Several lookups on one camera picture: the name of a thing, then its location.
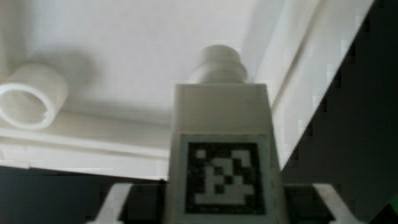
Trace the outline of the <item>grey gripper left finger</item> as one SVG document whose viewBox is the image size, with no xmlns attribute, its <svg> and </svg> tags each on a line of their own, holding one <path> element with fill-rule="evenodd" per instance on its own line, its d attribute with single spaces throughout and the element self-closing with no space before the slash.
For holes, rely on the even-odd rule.
<svg viewBox="0 0 398 224">
<path fill-rule="evenodd" d="M 115 183 L 111 185 L 95 218 L 86 222 L 86 224 L 124 224 L 118 220 L 118 215 L 131 187 L 131 183 Z"/>
</svg>

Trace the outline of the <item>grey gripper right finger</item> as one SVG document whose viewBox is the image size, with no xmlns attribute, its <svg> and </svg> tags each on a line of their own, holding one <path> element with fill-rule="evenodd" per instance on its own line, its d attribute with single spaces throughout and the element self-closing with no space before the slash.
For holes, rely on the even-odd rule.
<svg viewBox="0 0 398 224">
<path fill-rule="evenodd" d="M 362 221 L 355 218 L 348 209 L 333 186 L 330 184 L 314 183 L 312 187 L 333 216 L 333 220 L 328 224 L 362 224 Z"/>
</svg>

